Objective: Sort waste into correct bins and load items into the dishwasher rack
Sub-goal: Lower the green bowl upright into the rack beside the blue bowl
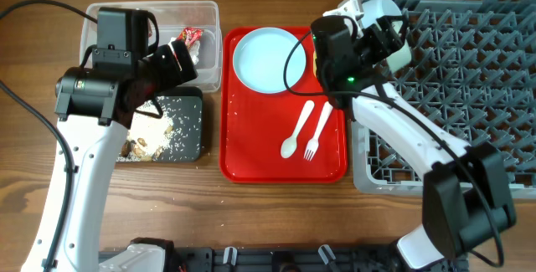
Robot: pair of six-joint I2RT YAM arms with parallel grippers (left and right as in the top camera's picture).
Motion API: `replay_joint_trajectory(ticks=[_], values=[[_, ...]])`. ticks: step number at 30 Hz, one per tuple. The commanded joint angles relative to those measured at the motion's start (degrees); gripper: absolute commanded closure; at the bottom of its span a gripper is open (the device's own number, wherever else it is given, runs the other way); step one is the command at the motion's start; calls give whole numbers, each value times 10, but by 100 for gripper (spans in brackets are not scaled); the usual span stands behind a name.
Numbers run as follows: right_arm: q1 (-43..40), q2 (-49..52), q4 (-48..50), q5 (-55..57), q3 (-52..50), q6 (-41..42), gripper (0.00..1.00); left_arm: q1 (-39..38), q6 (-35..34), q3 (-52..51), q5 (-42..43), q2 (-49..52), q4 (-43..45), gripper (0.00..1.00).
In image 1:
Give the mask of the white napkin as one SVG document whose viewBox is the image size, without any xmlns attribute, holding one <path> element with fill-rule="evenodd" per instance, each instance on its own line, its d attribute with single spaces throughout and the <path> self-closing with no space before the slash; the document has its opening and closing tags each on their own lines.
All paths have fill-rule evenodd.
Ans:
<svg viewBox="0 0 536 272">
<path fill-rule="evenodd" d="M 192 45 L 188 46 L 188 52 L 194 65 L 197 65 L 199 62 L 200 44 L 200 41 L 197 40 Z"/>
</svg>

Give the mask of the red snack wrapper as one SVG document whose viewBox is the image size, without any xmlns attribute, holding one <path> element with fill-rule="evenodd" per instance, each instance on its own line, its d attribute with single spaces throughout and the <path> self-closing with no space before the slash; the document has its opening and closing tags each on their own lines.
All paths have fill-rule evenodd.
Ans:
<svg viewBox="0 0 536 272">
<path fill-rule="evenodd" d="M 201 39 L 203 33 L 204 31 L 201 28 L 186 27 L 178 35 L 177 40 L 183 41 L 190 49 L 195 42 Z"/>
</svg>

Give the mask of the rice and food scraps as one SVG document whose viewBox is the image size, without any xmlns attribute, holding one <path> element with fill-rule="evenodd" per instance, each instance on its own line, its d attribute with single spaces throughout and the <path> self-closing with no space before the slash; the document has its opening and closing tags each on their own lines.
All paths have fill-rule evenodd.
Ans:
<svg viewBox="0 0 536 272">
<path fill-rule="evenodd" d="M 134 114 L 126 141 L 117 158 L 118 162 L 156 161 L 161 159 L 163 152 L 171 146 L 175 129 L 174 114 L 163 103 L 163 97 L 157 100 L 162 109 L 162 117 L 155 118 L 138 112 Z"/>
</svg>

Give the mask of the yellow plastic cup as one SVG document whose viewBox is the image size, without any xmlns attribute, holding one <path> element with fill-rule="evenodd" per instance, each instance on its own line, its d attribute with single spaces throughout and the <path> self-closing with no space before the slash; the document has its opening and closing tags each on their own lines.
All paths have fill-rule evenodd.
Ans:
<svg viewBox="0 0 536 272">
<path fill-rule="evenodd" d="M 317 52 L 313 52 L 313 75 L 317 77 Z"/>
</svg>

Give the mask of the light blue plate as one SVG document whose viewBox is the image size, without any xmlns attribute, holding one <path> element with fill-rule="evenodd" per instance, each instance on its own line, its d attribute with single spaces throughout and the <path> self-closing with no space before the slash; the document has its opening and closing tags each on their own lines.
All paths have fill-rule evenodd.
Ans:
<svg viewBox="0 0 536 272">
<path fill-rule="evenodd" d="M 298 38 L 282 28 L 258 28 L 237 43 L 233 68 L 239 81 L 261 94 L 286 90 L 303 76 L 307 66 L 305 49 Z"/>
</svg>

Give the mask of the mint green bowl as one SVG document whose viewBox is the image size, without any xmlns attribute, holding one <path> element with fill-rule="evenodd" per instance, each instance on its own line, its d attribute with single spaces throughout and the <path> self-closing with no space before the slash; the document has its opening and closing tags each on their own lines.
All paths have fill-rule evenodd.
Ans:
<svg viewBox="0 0 536 272">
<path fill-rule="evenodd" d="M 397 71 L 403 69 L 406 65 L 408 65 L 411 60 L 411 49 L 408 42 L 405 41 L 405 44 L 401 49 L 392 53 L 389 57 L 386 58 L 386 63 L 389 67 L 389 71 L 394 74 Z"/>
</svg>

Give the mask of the blue bowl with rice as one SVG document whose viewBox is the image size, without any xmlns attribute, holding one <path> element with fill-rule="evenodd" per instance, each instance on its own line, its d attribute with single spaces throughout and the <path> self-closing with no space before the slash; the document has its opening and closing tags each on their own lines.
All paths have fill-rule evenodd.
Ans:
<svg viewBox="0 0 536 272">
<path fill-rule="evenodd" d="M 400 8 L 393 0 L 368 0 L 362 4 L 364 15 L 361 18 L 362 25 L 367 28 L 376 23 L 377 18 L 383 16 L 400 16 Z"/>
</svg>

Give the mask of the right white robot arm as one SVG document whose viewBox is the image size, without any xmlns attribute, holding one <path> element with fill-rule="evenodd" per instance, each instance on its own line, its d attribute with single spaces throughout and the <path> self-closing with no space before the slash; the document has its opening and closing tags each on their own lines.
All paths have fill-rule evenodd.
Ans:
<svg viewBox="0 0 536 272">
<path fill-rule="evenodd" d="M 400 262 L 422 269 L 474 254 L 494 239 L 499 268 L 500 233 L 517 222 L 502 154 L 488 142 L 471 146 L 443 131 L 374 70 L 405 46 L 407 31 L 403 16 L 377 18 L 365 29 L 348 16 L 315 20 L 317 80 L 336 108 L 383 138 L 423 183 L 422 222 L 398 239 Z"/>
</svg>

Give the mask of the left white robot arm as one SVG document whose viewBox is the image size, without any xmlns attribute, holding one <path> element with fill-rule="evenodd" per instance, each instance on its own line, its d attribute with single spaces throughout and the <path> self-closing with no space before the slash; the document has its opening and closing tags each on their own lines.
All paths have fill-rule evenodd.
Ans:
<svg viewBox="0 0 536 272">
<path fill-rule="evenodd" d="M 49 191 L 24 271 L 98 271 L 111 174 L 140 106 L 193 80 L 184 42 L 160 44 L 146 10 L 101 8 L 97 42 L 55 88 L 59 138 Z"/>
</svg>

